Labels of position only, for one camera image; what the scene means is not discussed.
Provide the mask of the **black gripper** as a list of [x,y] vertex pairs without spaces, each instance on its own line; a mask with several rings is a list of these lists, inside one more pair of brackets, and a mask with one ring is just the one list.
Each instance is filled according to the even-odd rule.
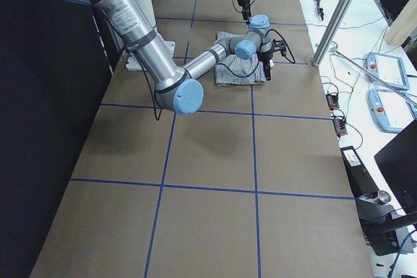
[[273,51],[262,51],[259,54],[259,60],[262,62],[263,64],[263,73],[264,73],[264,77],[267,81],[271,80],[271,67],[272,67],[272,63],[270,63],[270,61],[273,59],[274,56],[274,52]]
[[251,0],[237,0],[238,5],[241,7],[241,13],[243,20],[246,20],[246,24],[250,24],[250,18],[252,16],[250,12]]

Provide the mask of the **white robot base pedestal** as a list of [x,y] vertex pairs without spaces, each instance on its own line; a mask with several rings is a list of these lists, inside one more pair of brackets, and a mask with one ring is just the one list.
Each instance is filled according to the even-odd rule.
[[[176,43],[174,41],[165,41],[165,46],[167,51],[169,52],[170,57],[173,57],[173,54],[175,52],[175,46]],[[126,62],[125,68],[128,71],[147,71],[148,70],[148,65],[152,65],[154,63],[154,61],[151,61],[150,58],[144,58],[144,57],[139,57],[139,55],[136,53],[131,53],[130,56],[128,57],[128,60]]]

